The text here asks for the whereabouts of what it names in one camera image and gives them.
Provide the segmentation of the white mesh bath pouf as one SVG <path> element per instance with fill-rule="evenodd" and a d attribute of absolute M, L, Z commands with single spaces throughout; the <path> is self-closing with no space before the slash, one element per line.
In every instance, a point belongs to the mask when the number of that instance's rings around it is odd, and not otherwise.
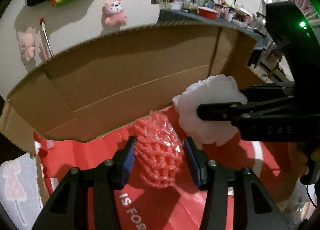
<path fill-rule="evenodd" d="M 238 129 L 228 120 L 231 105 L 247 104 L 232 76 L 210 76 L 188 86 L 172 99 L 179 125 L 195 143 L 225 144 Z"/>

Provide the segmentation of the pink foam net ball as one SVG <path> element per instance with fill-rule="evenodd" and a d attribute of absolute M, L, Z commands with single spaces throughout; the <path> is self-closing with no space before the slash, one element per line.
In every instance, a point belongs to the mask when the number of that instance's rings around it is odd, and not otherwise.
<path fill-rule="evenodd" d="M 151 111 L 127 129 L 136 138 L 134 156 L 140 178 L 154 188 L 167 188 L 176 181 L 184 161 L 183 144 L 167 115 Z"/>

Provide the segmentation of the pink curtain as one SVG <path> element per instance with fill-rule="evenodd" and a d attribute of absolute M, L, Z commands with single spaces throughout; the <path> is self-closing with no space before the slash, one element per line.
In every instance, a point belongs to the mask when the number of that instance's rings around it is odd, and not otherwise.
<path fill-rule="evenodd" d="M 319 18 L 310 0 L 289 0 L 289 1 L 294 2 L 298 6 L 298 8 L 301 10 L 301 12 L 303 13 L 304 17 L 306 17 L 306 19 L 311 20 L 311 19 Z"/>

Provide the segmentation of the white fuzzy tablecloth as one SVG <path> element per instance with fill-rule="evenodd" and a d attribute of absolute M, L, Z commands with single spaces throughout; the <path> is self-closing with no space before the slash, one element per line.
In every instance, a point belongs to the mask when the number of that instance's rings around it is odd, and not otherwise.
<path fill-rule="evenodd" d="M 1 204 L 18 229 L 32 229 L 43 204 L 36 161 L 24 154 L 1 165 Z"/>

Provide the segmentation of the red bowl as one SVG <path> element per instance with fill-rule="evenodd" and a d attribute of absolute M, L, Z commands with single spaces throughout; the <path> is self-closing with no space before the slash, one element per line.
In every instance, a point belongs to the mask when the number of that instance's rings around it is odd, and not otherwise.
<path fill-rule="evenodd" d="M 207 7 L 199 7 L 197 9 L 198 15 L 207 19 L 216 19 L 218 12 Z"/>

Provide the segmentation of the red cardboard box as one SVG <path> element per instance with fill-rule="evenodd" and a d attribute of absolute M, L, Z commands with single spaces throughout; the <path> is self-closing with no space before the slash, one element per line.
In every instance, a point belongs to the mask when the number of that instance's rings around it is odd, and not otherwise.
<path fill-rule="evenodd" d="M 28 153 L 34 141 L 74 142 L 70 150 L 37 169 L 44 206 L 73 167 L 87 170 L 123 149 L 129 135 L 115 134 L 151 111 L 172 105 L 189 85 L 209 76 L 232 76 L 238 89 L 259 83 L 247 67 L 256 41 L 234 28 L 208 23 L 162 23 L 108 34 L 76 45 L 28 73 L 8 94 L 1 133 Z M 127 204 L 115 190 L 121 229 L 200 229 L 205 203 L 198 206 L 174 188 L 148 190 Z"/>

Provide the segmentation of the dark green covered table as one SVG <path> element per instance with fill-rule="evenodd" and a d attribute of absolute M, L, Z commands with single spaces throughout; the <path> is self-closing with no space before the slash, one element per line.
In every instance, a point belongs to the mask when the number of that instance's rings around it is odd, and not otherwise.
<path fill-rule="evenodd" d="M 240 30 L 245 34 L 249 35 L 251 38 L 253 38 L 256 41 L 256 44 L 254 46 L 255 49 L 258 49 L 258 50 L 266 49 L 268 45 L 268 38 L 263 37 L 262 35 L 259 35 L 258 33 L 255 33 L 253 31 L 250 31 L 245 27 L 240 27 L 239 25 L 230 23 L 222 18 L 207 19 L 198 15 L 195 15 L 192 13 L 186 13 L 183 11 L 161 9 L 159 11 L 157 23 L 166 22 L 166 21 L 199 21 L 202 23 L 222 25 L 225 27 L 230 27 L 236 30 Z"/>

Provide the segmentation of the pink plush toy right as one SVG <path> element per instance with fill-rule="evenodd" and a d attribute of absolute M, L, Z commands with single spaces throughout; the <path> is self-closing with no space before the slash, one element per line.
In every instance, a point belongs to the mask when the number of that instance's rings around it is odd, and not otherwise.
<path fill-rule="evenodd" d="M 105 2 L 103 17 L 105 26 L 125 26 L 127 15 L 124 13 L 124 6 L 121 0 L 108 0 Z"/>

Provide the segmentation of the pink plush toy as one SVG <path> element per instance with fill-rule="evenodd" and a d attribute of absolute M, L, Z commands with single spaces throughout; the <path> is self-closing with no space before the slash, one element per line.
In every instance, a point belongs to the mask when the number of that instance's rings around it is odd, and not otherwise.
<path fill-rule="evenodd" d="M 121 0 L 108 0 L 105 2 L 103 17 L 105 26 L 125 26 L 127 15 L 124 13 L 124 6 Z"/>
<path fill-rule="evenodd" d="M 28 27 L 19 37 L 19 48 L 26 62 L 35 56 L 35 30 Z"/>

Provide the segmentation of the pink plush toy left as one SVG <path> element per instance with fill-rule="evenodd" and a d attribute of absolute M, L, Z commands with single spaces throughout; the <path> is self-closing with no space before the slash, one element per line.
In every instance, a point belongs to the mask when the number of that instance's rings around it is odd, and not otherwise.
<path fill-rule="evenodd" d="M 19 48 L 26 62 L 35 56 L 35 30 L 28 27 L 19 37 Z"/>

